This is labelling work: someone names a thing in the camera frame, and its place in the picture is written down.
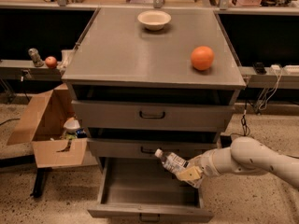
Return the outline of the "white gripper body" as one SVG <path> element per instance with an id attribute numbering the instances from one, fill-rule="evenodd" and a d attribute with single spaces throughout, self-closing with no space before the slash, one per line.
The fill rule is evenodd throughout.
<path id="1" fill-rule="evenodd" d="M 201 177 L 195 181 L 195 188 L 199 189 L 203 179 L 220 175 L 213 162 L 214 151 L 207 151 L 189 160 L 189 163 L 201 172 Z"/>

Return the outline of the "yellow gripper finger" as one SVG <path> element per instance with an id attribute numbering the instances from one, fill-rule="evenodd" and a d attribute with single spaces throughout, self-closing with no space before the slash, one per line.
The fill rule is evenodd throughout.
<path id="1" fill-rule="evenodd" d="M 203 171 L 198 166 L 188 167 L 176 174 L 181 181 L 194 181 L 202 178 Z"/>

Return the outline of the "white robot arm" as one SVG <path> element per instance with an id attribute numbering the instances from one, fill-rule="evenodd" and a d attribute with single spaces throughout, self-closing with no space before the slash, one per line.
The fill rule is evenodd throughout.
<path id="1" fill-rule="evenodd" d="M 250 137 L 238 137 L 229 147 L 210 149 L 190 160 L 191 166 L 179 171 L 181 181 L 223 174 L 253 175 L 268 172 L 299 188 L 299 159 L 279 154 Z"/>

